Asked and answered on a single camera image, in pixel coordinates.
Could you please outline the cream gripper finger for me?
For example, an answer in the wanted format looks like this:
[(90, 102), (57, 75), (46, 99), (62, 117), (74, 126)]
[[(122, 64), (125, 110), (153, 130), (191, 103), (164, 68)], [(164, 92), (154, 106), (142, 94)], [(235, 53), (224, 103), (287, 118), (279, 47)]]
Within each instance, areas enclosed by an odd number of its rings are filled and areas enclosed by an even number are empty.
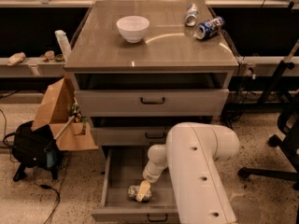
[(138, 202), (148, 201), (150, 199), (150, 188), (151, 188), (150, 182), (147, 180), (143, 180), (140, 183), (139, 190), (136, 194), (135, 199)]

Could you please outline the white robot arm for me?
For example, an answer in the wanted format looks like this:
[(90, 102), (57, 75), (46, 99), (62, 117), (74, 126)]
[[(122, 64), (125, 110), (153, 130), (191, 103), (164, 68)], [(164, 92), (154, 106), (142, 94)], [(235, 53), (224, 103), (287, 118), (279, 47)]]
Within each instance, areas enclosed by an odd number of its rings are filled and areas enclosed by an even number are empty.
[(216, 161), (228, 161), (240, 149), (235, 132), (225, 126), (182, 122), (170, 129), (163, 145), (148, 150), (148, 163), (135, 199), (142, 201), (151, 185), (168, 170), (180, 224), (233, 224)]

